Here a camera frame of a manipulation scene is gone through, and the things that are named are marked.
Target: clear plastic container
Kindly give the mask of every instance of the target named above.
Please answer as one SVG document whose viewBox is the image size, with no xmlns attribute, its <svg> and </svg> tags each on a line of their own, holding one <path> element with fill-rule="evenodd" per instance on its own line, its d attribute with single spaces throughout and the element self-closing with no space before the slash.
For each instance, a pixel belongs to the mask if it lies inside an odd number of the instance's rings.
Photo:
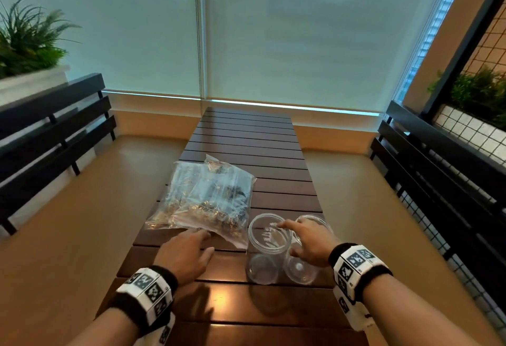
<svg viewBox="0 0 506 346">
<path fill-rule="evenodd" d="M 333 233 L 332 228 L 324 220 L 322 220 L 320 217 L 317 217 L 316 215 L 301 215 L 295 220 L 295 222 L 299 221 L 301 218 L 305 218 L 307 220 L 316 222 L 319 225 L 325 226 Z M 299 236 L 294 232 L 292 232 L 291 242 L 296 246 L 302 246 Z M 290 256 L 289 252 L 286 253 L 283 268 L 286 275 L 288 275 L 288 278 L 296 283 L 299 283 L 300 285 L 309 285 L 316 279 L 316 276 L 320 272 L 320 267 L 310 265 L 300 258 L 292 257 Z"/>
<path fill-rule="evenodd" d="M 279 215 L 264 213 L 257 215 L 248 227 L 246 274 L 259 285 L 276 283 L 283 270 L 285 254 L 291 245 L 291 231 L 277 227 L 282 221 Z"/>
</svg>

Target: hand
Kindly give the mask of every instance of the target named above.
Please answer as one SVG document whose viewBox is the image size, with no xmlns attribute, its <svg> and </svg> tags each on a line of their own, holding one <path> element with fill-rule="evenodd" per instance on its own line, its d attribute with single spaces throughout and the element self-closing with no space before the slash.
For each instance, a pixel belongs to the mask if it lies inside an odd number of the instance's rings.
<svg viewBox="0 0 506 346">
<path fill-rule="evenodd" d="M 179 286 L 187 285 L 206 271 L 215 252 L 214 247 L 208 247 L 200 254 L 202 242 L 210 236 L 206 230 L 188 229 L 161 245 L 153 264 L 171 271 Z"/>
<path fill-rule="evenodd" d="M 314 266 L 328 266 L 328 256 L 334 247 L 341 243 L 325 226 L 305 218 L 301 218 L 299 222 L 283 221 L 278 225 L 278 228 L 287 228 L 297 233 L 302 247 L 293 244 L 290 247 L 290 255 Z"/>
</svg>

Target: plastic bag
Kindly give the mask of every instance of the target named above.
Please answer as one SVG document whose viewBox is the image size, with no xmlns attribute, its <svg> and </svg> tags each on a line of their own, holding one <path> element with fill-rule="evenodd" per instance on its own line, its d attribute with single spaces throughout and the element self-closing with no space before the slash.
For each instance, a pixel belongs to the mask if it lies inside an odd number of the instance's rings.
<svg viewBox="0 0 506 346">
<path fill-rule="evenodd" d="M 147 225 L 205 228 L 246 249 L 255 181 L 247 171 L 209 155 L 204 163 L 177 161 L 166 196 Z"/>
</svg>

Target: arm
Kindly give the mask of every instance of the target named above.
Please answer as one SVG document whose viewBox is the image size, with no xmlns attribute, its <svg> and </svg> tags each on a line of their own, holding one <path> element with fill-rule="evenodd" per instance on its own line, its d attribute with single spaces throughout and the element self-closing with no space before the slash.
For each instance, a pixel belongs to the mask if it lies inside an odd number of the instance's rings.
<svg viewBox="0 0 506 346">
<path fill-rule="evenodd" d="M 214 248 L 201 253 L 200 247 L 209 236 L 205 230 L 186 230 L 160 247 L 153 264 L 174 274 L 178 286 L 187 285 L 206 271 Z M 132 346 L 138 337 L 138 326 L 123 311 L 110 308 L 67 346 Z"/>
<path fill-rule="evenodd" d="M 296 232 L 302 247 L 290 254 L 312 265 L 329 266 L 329 256 L 339 241 L 327 228 L 309 220 L 279 225 Z M 363 303 L 390 346 L 479 346 L 441 312 L 397 281 L 382 274 L 363 290 Z"/>
</svg>

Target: person's left hand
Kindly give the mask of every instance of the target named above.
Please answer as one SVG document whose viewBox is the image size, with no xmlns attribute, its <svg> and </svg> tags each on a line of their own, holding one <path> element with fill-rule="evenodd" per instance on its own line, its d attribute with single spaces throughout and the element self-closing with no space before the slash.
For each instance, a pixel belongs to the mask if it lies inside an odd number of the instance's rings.
<svg viewBox="0 0 506 346">
<path fill-rule="evenodd" d="M 172 272 L 179 286 L 187 285 L 206 271 L 215 248 L 200 254 L 200 246 L 210 236 L 206 230 L 188 229 L 161 245 L 153 264 Z"/>
</svg>

